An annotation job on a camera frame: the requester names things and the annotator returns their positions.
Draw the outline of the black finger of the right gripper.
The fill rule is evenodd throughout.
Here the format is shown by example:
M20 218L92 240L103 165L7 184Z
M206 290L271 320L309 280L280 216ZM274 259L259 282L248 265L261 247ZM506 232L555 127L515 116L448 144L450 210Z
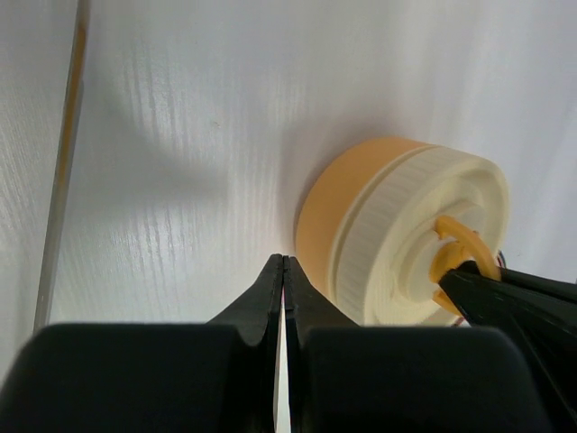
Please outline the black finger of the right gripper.
M495 281L468 261L441 289L473 326L495 327L527 360L555 432L576 430L576 284L500 269Z

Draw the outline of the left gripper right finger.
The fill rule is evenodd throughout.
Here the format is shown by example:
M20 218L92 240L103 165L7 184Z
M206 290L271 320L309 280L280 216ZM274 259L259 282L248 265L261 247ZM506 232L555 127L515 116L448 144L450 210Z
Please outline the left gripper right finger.
M284 261L295 432L551 432L529 366L489 327L361 327Z

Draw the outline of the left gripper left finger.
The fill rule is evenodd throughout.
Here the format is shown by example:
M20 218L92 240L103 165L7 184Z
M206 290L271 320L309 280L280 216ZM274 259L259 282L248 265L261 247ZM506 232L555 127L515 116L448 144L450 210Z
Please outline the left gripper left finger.
M283 258L204 324L60 324L18 354L4 432L272 432Z

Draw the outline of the round beige container lid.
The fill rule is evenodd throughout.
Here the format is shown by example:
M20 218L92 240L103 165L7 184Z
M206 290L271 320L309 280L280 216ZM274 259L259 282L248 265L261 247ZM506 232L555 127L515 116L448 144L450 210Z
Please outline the round beige container lid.
M508 214L508 185L492 161L441 146L412 152L354 200L334 246L331 297L360 325L451 326L457 317L434 302L429 277L452 240L435 231L436 219L454 218L497 253Z

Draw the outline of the metal food tongs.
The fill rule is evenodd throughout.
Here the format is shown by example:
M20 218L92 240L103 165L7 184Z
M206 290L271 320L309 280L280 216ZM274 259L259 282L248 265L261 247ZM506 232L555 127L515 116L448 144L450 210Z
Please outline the metal food tongs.
M33 320L32 331L34 333L38 332L50 322L54 283L60 256L60 241L84 92L83 73L86 63L90 14L91 3L89 1L78 1L61 119L60 141L50 197L50 211L47 221Z

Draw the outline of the round beige lunch container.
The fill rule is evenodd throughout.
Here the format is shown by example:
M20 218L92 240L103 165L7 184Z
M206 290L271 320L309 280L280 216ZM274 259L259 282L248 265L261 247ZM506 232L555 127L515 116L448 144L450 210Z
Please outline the round beige lunch container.
M316 179L298 213L295 244L305 274L324 296L331 297L327 277L333 243L354 200L382 169L430 147L400 137L370 139L341 153Z

